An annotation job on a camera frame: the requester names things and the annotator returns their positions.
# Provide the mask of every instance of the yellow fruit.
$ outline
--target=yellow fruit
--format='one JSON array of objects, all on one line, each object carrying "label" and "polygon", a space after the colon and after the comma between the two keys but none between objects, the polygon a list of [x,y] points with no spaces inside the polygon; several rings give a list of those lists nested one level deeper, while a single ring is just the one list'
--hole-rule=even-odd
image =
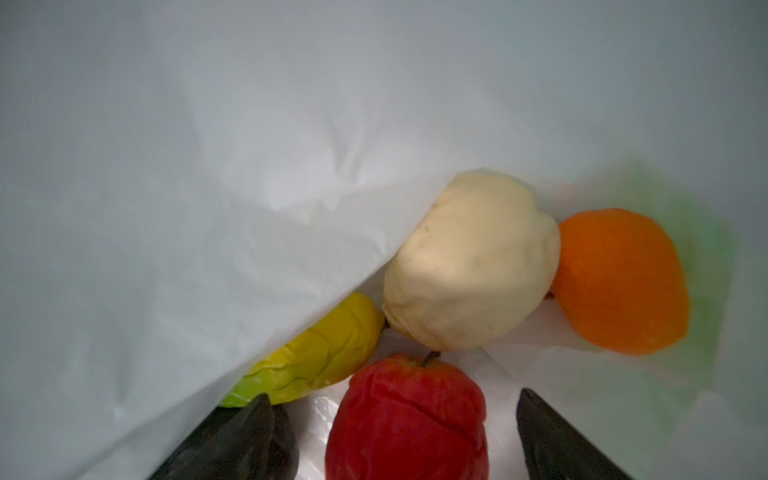
[{"label": "yellow fruit", "polygon": [[373,355],[384,317],[373,302],[353,293],[272,355],[262,359],[221,402],[242,407],[261,393],[273,405],[292,402],[352,375]]}]

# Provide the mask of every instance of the orange fruit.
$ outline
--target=orange fruit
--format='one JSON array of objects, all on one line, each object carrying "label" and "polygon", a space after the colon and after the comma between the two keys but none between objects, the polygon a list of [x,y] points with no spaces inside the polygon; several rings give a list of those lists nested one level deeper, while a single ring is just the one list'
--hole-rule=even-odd
[{"label": "orange fruit", "polygon": [[674,244],[652,219],[610,208],[560,224],[552,293],[588,342],[647,355],[685,337],[690,303]]}]

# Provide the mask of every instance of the red fruit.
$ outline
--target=red fruit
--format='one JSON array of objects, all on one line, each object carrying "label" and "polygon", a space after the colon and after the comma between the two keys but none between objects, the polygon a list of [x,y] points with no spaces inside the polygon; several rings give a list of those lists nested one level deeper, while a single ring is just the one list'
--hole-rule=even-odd
[{"label": "red fruit", "polygon": [[402,353],[349,382],[326,448],[326,480],[487,480],[485,397],[464,372]]}]

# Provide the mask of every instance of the pale yellow fruit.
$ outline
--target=pale yellow fruit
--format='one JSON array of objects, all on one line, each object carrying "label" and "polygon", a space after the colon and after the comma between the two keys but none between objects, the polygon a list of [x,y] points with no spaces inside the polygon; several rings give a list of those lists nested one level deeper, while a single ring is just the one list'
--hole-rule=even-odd
[{"label": "pale yellow fruit", "polygon": [[480,346],[541,303],[559,256],[558,225],[531,191],[500,174],[461,174],[387,266],[385,314],[430,349]]}]

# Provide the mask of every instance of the white plastic bag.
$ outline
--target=white plastic bag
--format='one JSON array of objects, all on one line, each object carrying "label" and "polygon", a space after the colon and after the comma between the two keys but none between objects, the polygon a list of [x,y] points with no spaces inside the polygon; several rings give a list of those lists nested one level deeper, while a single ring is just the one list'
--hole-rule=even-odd
[{"label": "white plastic bag", "polygon": [[489,368],[638,480],[758,478],[761,18],[714,0],[3,5],[0,478],[146,478],[454,173],[514,174],[566,211],[628,158],[739,236],[703,379],[566,329],[501,339]]}]

